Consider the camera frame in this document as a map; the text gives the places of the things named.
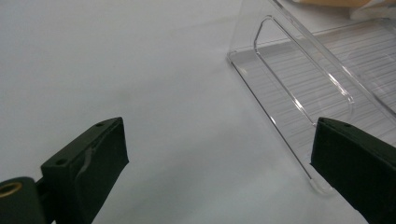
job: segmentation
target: transparent plastic container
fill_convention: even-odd
[[[334,192],[309,164],[319,117],[396,146],[396,21],[245,0],[228,58],[319,191]]]

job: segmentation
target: white table surface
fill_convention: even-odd
[[[241,0],[0,0],[0,180],[124,118],[94,223],[366,223],[314,191],[226,61]]]

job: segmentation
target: white background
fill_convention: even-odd
[[[323,196],[226,61],[241,0],[0,0],[0,181],[124,118],[94,223],[365,223]]]

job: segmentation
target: black plastic part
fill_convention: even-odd
[[[2,224],[45,224],[43,208],[30,177],[0,183],[0,222]]]
[[[93,125],[46,161],[44,188],[57,224],[92,223],[128,162],[122,118]]]
[[[311,164],[369,223],[396,223],[395,147],[320,118]]]

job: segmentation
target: plastic packaging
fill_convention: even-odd
[[[396,146],[396,21],[352,21],[346,10],[245,0],[228,58],[315,188],[319,117],[350,123]]]

